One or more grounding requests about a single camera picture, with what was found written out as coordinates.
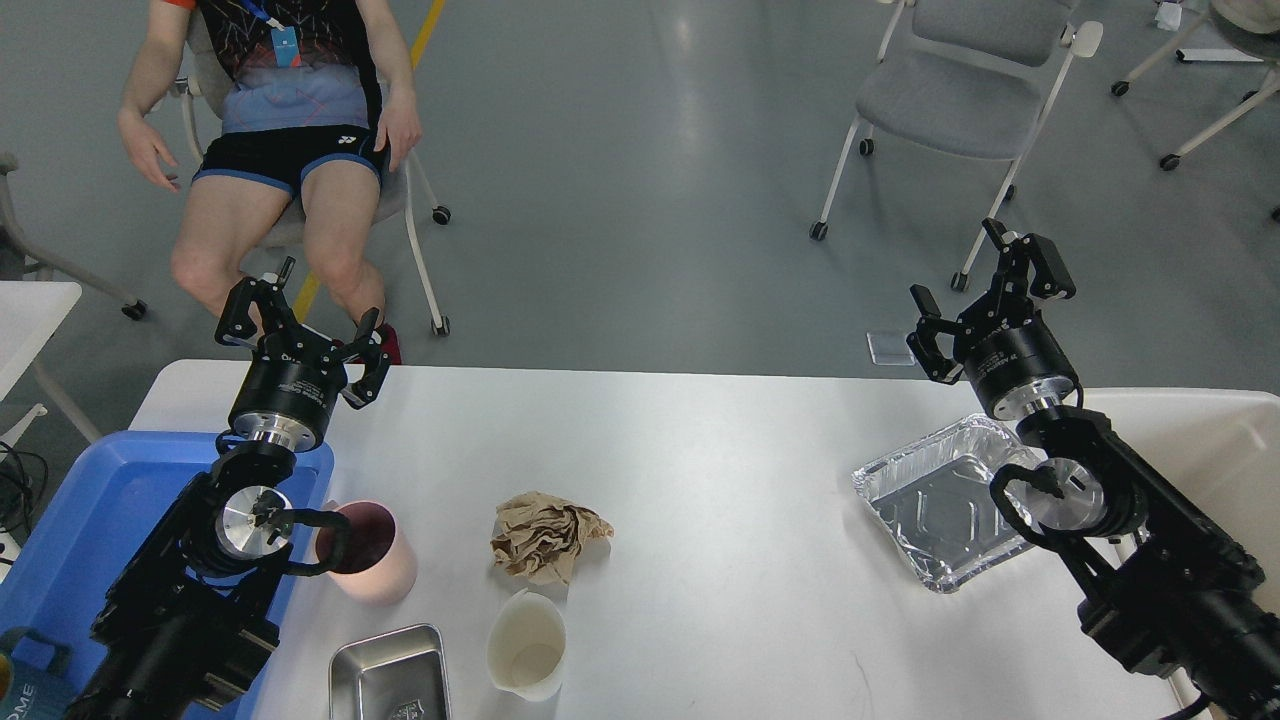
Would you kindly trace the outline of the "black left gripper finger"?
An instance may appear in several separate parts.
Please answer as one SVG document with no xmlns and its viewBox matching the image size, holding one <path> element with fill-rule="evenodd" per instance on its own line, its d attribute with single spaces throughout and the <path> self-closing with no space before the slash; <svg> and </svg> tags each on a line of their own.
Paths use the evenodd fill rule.
<svg viewBox="0 0 1280 720">
<path fill-rule="evenodd" d="M 371 307 L 361 316 L 353 341 L 340 346 L 340 364 L 360 360 L 364 365 L 364 374 L 340 392 L 352 409 L 365 407 L 376 400 L 393 365 L 392 336 L 387 331 L 381 311 Z"/>
<path fill-rule="evenodd" d="M 215 341 L 224 346 L 253 347 L 259 334 L 296 329 L 298 322 L 284 295 L 293 266 L 294 259 L 285 258 L 275 273 L 243 277 L 227 296 Z"/>
</svg>

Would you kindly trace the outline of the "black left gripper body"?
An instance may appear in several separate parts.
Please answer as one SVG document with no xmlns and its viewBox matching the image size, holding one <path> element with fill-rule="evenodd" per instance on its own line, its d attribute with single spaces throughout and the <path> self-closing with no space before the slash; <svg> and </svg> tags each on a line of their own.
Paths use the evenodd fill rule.
<svg viewBox="0 0 1280 720">
<path fill-rule="evenodd" d="M 243 439 L 265 441 L 296 454 L 323 443 L 337 400 L 347 386 L 334 340 L 275 340 L 253 354 L 228 416 Z"/>
</svg>

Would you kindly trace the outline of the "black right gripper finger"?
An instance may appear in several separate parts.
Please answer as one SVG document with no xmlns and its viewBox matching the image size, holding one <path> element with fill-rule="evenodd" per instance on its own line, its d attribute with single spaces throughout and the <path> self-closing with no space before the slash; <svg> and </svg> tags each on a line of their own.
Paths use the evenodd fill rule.
<svg viewBox="0 0 1280 720">
<path fill-rule="evenodd" d="M 1076 295 L 1076 284 L 1052 240 L 1019 234 L 993 218 L 986 218 L 982 227 L 998 255 L 989 290 L 982 296 L 991 318 L 1029 322 L 1039 311 L 1039 301 Z"/>
<path fill-rule="evenodd" d="M 933 293 L 925 286 L 911 284 L 910 295 L 920 316 L 915 331 L 906 337 L 908 347 L 931 380 L 954 386 L 964 368 L 955 357 L 942 352 L 937 338 L 947 334 L 963 340 L 969 334 L 969 325 L 943 318 Z"/>
</svg>

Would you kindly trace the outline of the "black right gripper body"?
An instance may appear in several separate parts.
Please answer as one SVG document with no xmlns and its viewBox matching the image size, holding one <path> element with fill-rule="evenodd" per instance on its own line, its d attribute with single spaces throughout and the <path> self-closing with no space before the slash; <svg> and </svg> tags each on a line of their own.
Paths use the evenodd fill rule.
<svg viewBox="0 0 1280 720">
<path fill-rule="evenodd" d="M 1082 391 L 1079 375 L 1043 314 L 979 324 L 955 340 L 955 360 L 987 416 L 1019 421 L 1037 404 L 1061 404 Z"/>
</svg>

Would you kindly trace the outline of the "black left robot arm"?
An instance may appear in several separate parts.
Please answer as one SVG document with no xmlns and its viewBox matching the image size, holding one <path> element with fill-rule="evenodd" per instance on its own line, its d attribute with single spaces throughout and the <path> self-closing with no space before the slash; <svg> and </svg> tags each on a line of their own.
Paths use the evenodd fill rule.
<svg viewBox="0 0 1280 720">
<path fill-rule="evenodd" d="M 293 264 L 246 277 L 227 297 L 215 338 L 252 348 L 252 361 L 215 441 L 218 457 L 109 587 L 91 626 L 108 653 L 69 719 L 224 708 L 279 644 L 268 612 L 283 578 L 321 575 L 346 556 L 349 521 L 293 506 L 279 484 L 324 441 L 339 398 L 361 409 L 378 397 L 390 356 L 376 309 L 348 343 L 300 323 L 284 295 Z"/>
</svg>

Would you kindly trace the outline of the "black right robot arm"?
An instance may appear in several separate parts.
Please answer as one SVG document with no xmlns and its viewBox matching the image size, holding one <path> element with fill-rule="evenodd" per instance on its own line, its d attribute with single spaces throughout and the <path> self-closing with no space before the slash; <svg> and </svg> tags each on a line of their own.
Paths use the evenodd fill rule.
<svg viewBox="0 0 1280 720">
<path fill-rule="evenodd" d="M 1230 719 L 1275 719 L 1277 616 L 1253 593 L 1265 570 L 1084 405 L 1084 389 L 1044 323 L 1042 304 L 1076 287 L 1055 243 L 983 220 L 998 255 L 989 288 L 956 319 L 911 287 L 920 313 L 908 347 L 931 380 L 966 379 L 984 414 L 1044 451 L 1036 468 L 1001 466 L 989 483 L 1000 515 L 1056 553 L 1083 591 L 1082 630 L 1126 671 L 1184 671 Z"/>
</svg>

